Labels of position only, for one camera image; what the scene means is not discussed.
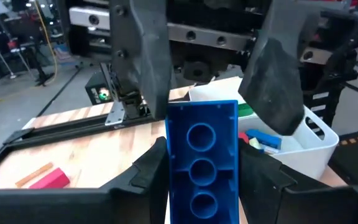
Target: blue block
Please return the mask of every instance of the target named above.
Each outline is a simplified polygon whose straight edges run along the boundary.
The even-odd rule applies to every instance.
[[[171,224],[239,223],[236,100],[170,103]]]
[[[279,137],[265,134],[256,129],[250,129],[246,131],[246,134],[248,135],[249,139],[256,138],[258,139],[259,143],[264,144],[265,146],[270,146],[275,149],[281,148],[281,139]]]

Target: red lego brick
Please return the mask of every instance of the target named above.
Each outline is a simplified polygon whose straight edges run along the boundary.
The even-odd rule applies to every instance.
[[[29,189],[60,189],[69,183],[70,180],[66,174],[60,168],[57,168],[31,185]]]
[[[244,140],[247,144],[249,144],[248,135],[246,135],[245,133],[239,133],[239,138],[241,138],[241,139]]]

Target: wooden table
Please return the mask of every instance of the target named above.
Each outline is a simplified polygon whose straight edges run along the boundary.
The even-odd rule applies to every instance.
[[[214,85],[230,86],[233,79],[216,81]],[[192,86],[171,90],[170,99],[181,98]],[[89,118],[110,111],[112,103],[35,118],[29,127],[39,128],[76,119]],[[131,166],[150,148],[155,140],[165,136],[163,121],[95,134],[78,139],[16,151],[0,163],[0,189],[16,188],[15,183],[42,165],[53,162],[70,177],[68,187],[100,187]],[[28,187],[44,175],[30,181]],[[330,186],[345,185],[329,167],[321,181]],[[240,207],[241,223],[247,223]]]

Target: black clamp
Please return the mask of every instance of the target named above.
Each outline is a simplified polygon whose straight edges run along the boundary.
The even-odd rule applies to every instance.
[[[4,146],[10,144],[20,138],[24,138],[25,135],[31,133],[35,128],[27,128],[19,131],[13,132],[4,142]]]

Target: wire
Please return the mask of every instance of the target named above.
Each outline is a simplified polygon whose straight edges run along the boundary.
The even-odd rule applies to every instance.
[[[37,0],[37,1],[34,2],[34,3],[35,3],[34,5],[35,5],[35,9],[37,10],[38,17],[40,18],[40,21],[41,21],[42,28],[44,29],[45,38],[46,38],[46,40],[47,40],[47,42],[48,42],[48,46],[49,46],[50,53],[52,54],[53,61],[55,62],[55,74],[54,74],[53,78],[52,78],[49,82],[46,82],[46,83],[45,83],[46,85],[49,85],[49,84],[53,83],[53,82],[55,81],[56,77],[57,77],[57,61],[56,61],[56,55],[55,55],[55,52],[54,52],[53,49],[52,49],[52,45],[50,44],[48,31],[47,31],[47,28],[46,28],[46,26],[45,26],[44,20],[42,19],[40,9],[39,9],[39,7],[38,7],[39,0]]]

